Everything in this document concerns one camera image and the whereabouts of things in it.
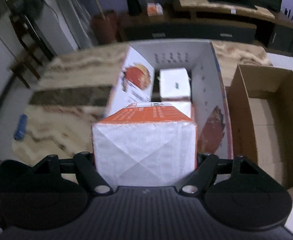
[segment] white box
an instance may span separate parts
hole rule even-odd
[[[191,100],[190,81],[185,68],[160,70],[160,97],[162,101]]]
[[[197,125],[168,103],[133,103],[92,135],[96,169],[112,187],[171,186],[197,165]]]
[[[187,117],[192,118],[192,103],[190,101],[166,101],[163,103],[169,103]]]
[[[154,68],[132,47],[110,93],[105,116],[110,116],[133,102],[150,102]]]
[[[192,106],[194,107],[194,121],[197,123],[198,152],[210,152],[216,154],[219,158],[232,159],[230,117],[225,88],[213,45],[209,41],[195,39],[137,41],[129,44],[155,71],[185,68],[188,73],[191,73]],[[116,132],[112,129],[108,131],[110,135]],[[134,142],[136,150],[141,148],[142,153],[146,154],[144,152],[146,147],[155,147],[156,144],[153,142],[159,142],[159,138],[165,139],[165,132],[160,132],[162,137],[159,137],[160,134],[154,133],[156,136],[139,138],[139,143]],[[123,140],[123,135],[112,138],[113,142],[119,140]],[[100,172],[103,169],[105,173],[101,174],[102,177],[107,182],[115,183],[110,180],[108,174],[112,174],[112,176],[121,174],[121,171],[123,171],[121,166],[126,165],[127,156],[125,154],[121,156],[114,154],[113,148],[109,148],[109,145],[110,142],[105,141],[103,146],[105,147],[105,157],[109,161],[99,163],[97,171]],[[153,155],[153,157],[153,161],[156,163],[157,156]],[[173,156],[168,154],[167,157],[169,163]],[[183,161],[189,162],[190,159],[184,157],[181,159],[181,162]],[[167,169],[179,169],[179,167],[179,163],[174,166],[163,165],[162,170],[167,172]],[[142,170],[136,170],[135,172],[135,176],[139,178],[143,176]]]

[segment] marble floor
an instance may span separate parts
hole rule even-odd
[[[269,58],[274,66],[293,69],[293,58],[269,54]],[[43,74],[45,67],[37,68],[39,74]],[[27,89],[18,79],[8,92],[0,109],[0,160],[17,159],[13,155],[12,140],[19,116],[23,114],[37,85],[36,78],[29,72],[24,73],[24,77],[30,84],[31,89]],[[293,232],[293,210],[286,223],[287,228]]]

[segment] product box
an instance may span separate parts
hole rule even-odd
[[[128,49],[116,85],[112,88],[105,116],[133,102],[150,102],[154,68],[132,47]]]
[[[194,119],[198,125],[198,152],[209,152],[220,158],[232,159],[226,92],[212,43],[198,39],[167,39],[136,41],[129,45],[157,73],[161,69],[187,70],[191,78]]]
[[[169,103],[132,103],[92,126],[99,174],[112,187],[160,187],[196,168],[196,123]]]
[[[293,71],[239,65],[227,98],[234,154],[258,164],[293,199]]]
[[[190,81],[185,68],[160,70],[160,97],[162,101],[191,100]]]

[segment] open cardboard box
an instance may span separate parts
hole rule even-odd
[[[227,98],[234,154],[258,164],[293,200],[293,71],[238,65]]]

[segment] cable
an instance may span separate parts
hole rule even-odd
[[[56,18],[57,18],[57,21],[60,22],[60,19],[59,19],[59,17],[57,16],[56,11],[52,8],[52,6],[48,5],[48,3],[47,3],[45,0],[43,0],[43,1],[44,1],[44,4],[45,4],[47,7],[49,7],[49,8],[55,13]]]

